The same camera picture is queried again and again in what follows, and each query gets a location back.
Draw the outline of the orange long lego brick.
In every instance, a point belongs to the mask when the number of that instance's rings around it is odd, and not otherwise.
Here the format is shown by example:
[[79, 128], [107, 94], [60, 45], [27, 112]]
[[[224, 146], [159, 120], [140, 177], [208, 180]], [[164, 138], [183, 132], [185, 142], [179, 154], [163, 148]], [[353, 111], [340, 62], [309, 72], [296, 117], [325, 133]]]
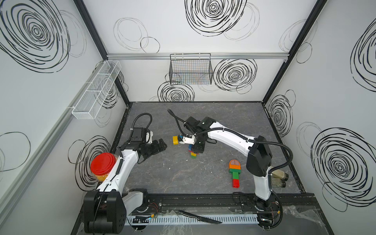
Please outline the orange long lego brick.
[[241, 170], [241, 166], [239, 166], [239, 165], [229, 165], [229, 169]]

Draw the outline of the orange half-round lego piece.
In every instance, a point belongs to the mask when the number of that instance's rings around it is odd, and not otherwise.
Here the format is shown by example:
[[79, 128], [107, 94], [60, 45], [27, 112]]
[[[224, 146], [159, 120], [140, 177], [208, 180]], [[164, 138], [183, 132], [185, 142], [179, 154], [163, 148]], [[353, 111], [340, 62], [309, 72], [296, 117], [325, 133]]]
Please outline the orange half-round lego piece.
[[235, 160], [235, 159], [233, 159], [233, 160], [231, 160], [230, 162], [229, 162], [229, 166], [230, 167], [240, 167], [240, 162], [238, 161], [238, 160]]

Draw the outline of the red small lego brick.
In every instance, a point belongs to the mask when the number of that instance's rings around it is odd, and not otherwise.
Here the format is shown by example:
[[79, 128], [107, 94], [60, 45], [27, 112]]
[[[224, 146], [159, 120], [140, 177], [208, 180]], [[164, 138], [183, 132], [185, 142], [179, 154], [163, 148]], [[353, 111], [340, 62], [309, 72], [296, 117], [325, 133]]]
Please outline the red small lego brick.
[[239, 181], [239, 179], [233, 179], [232, 180], [232, 186], [233, 186], [233, 188], [239, 188], [240, 187], [240, 181]]

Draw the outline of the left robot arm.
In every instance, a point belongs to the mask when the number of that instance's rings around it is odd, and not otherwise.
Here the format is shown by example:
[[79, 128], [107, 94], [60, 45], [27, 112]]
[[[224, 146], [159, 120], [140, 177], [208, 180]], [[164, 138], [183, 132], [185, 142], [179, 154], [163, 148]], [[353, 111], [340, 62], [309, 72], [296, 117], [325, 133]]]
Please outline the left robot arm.
[[106, 179], [83, 201], [84, 231], [88, 234], [119, 234], [127, 217], [145, 204], [145, 190], [131, 191], [123, 196], [123, 188], [133, 169], [149, 157], [165, 151], [163, 139], [153, 139], [146, 127], [132, 125], [128, 140], [119, 147], [119, 156]]

